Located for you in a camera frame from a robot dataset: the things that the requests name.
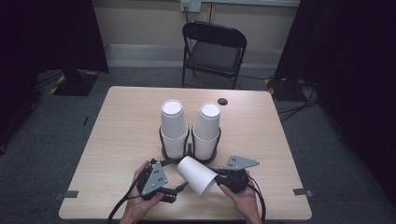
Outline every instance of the wall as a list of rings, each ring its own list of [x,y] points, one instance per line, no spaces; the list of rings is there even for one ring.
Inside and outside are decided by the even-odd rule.
[[[178,1],[93,0],[103,41],[113,44],[183,44],[186,22]],[[296,7],[213,4],[212,22],[229,25],[247,36],[252,49],[283,49]],[[208,21],[210,3],[189,19]]]
[[[181,29],[186,18],[179,1],[92,1],[102,39],[109,44],[109,66],[154,66],[152,62],[158,61],[181,65]],[[296,0],[271,2],[291,2],[294,7],[203,2],[200,13],[189,13],[189,21],[211,21],[240,30],[247,37],[243,66],[277,67],[297,5]]]

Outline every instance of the hand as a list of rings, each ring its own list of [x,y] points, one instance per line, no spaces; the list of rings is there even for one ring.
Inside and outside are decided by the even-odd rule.
[[[253,181],[249,180],[249,185],[253,185]],[[259,209],[256,202],[256,192],[247,187],[243,191],[234,194],[229,188],[224,185],[219,185],[220,189],[227,195],[235,204],[236,209],[245,218],[247,224],[261,224],[262,220],[260,218]]]
[[[134,181],[148,165],[149,161],[146,161],[134,172]],[[128,203],[126,204],[125,212],[121,218],[120,224],[137,223],[138,220],[142,219],[146,215],[151,207],[155,206],[163,198],[163,193],[156,194],[148,201],[136,196],[139,196],[139,191],[134,187],[131,193],[129,193],[129,197],[132,199],[128,200]]]

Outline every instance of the chair backrest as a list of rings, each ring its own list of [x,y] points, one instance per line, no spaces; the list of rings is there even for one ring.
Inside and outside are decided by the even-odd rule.
[[[238,30],[205,21],[191,21],[183,26],[183,37],[186,45],[188,39],[218,44],[232,48],[245,49],[247,39]]]

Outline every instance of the chair seat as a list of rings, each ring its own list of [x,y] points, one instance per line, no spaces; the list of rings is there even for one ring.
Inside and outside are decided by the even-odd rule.
[[[240,54],[241,49],[197,41],[186,62],[188,67],[219,72],[222,76],[229,73],[228,77],[233,77]]]

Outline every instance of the cup rim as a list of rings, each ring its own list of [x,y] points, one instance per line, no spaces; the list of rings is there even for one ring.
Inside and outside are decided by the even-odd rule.
[[[171,102],[178,103],[178,104],[180,105],[180,110],[177,111],[175,114],[168,114],[168,113],[166,113],[166,112],[163,111],[163,107],[164,107],[167,103],[171,103]],[[177,99],[169,99],[169,100],[166,100],[166,101],[164,101],[163,104],[161,105],[161,112],[162,112],[162,114],[163,114],[164,116],[168,117],[168,118],[175,118],[175,117],[179,116],[181,113],[183,113],[183,111],[184,111],[184,110],[183,110],[183,104],[182,104],[179,100],[177,100]]]
[[[205,113],[202,112],[202,109],[203,109],[204,106],[206,106],[206,105],[213,105],[213,106],[215,106],[215,107],[218,109],[219,113],[218,113],[216,116],[208,116],[208,115],[206,115]],[[221,109],[220,109],[220,107],[219,107],[217,104],[215,104],[215,103],[213,103],[213,102],[205,102],[205,103],[203,103],[203,104],[201,105],[200,110],[199,110],[199,113],[200,113],[201,116],[204,117],[205,119],[218,119],[218,118],[220,117],[220,114],[221,114]]]

